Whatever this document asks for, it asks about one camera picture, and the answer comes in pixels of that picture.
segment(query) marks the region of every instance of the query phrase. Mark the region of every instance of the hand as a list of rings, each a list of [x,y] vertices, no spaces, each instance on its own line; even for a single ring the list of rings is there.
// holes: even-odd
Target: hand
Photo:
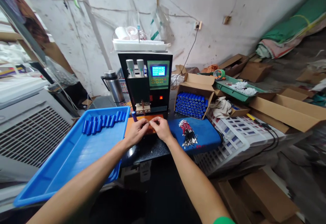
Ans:
[[[131,148],[132,146],[139,143],[139,141],[145,135],[148,127],[149,127],[149,123],[148,123],[148,120],[146,120],[145,118],[135,122],[131,126],[128,134],[126,135],[126,137],[124,139],[129,148]]]
[[[167,120],[157,116],[153,118],[149,122],[149,124],[154,128],[157,135],[163,142],[167,143],[174,138],[171,134],[170,127],[169,124],[167,123]]]

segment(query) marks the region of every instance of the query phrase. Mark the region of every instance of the control panel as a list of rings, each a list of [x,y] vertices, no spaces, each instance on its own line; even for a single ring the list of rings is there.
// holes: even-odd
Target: control panel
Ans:
[[[169,70],[170,61],[168,60],[148,60],[147,75],[149,80],[149,89],[158,90],[169,88]]]

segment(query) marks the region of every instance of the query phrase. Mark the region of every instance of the black workbench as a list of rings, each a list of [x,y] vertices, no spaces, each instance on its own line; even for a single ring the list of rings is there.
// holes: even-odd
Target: black workbench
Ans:
[[[170,91],[170,102],[169,102],[169,112],[167,115],[167,120],[186,118],[181,114],[174,112],[174,103],[177,96],[177,90]],[[124,94],[125,101],[130,100],[128,94]],[[89,109],[101,109],[109,107],[119,107],[122,106],[120,103],[114,103],[111,96],[97,97]],[[165,143],[160,140],[156,134],[147,135],[145,139],[142,139],[136,146],[132,147],[126,155],[122,158],[121,167],[130,166],[143,161],[152,160],[164,155],[170,154],[168,147]]]

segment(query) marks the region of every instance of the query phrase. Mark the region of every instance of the blue mat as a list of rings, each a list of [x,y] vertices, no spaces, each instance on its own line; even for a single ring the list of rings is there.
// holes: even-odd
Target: blue mat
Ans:
[[[84,121],[91,116],[113,115],[118,111],[125,113],[124,122],[116,122],[112,128],[102,128],[95,135],[82,134]],[[74,176],[101,158],[124,138],[129,113],[130,107],[87,110],[16,197],[14,206],[49,200]],[[120,163],[111,172],[106,184],[118,178]]]
[[[190,117],[183,119],[189,123],[191,128],[196,133],[198,139],[198,144],[186,147],[186,149],[183,147],[184,151],[187,152],[187,154],[205,153],[207,151],[216,149],[221,144],[221,138],[218,132],[207,118],[204,120],[198,120]],[[179,127],[179,123],[183,119],[168,121],[170,130],[180,145],[184,143],[182,129]]]

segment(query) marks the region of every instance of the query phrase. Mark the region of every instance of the box of blue batteries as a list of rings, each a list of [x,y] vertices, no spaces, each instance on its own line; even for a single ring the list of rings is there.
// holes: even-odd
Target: box of blue batteries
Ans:
[[[214,96],[215,78],[187,73],[179,85],[174,111],[196,119],[204,119]]]

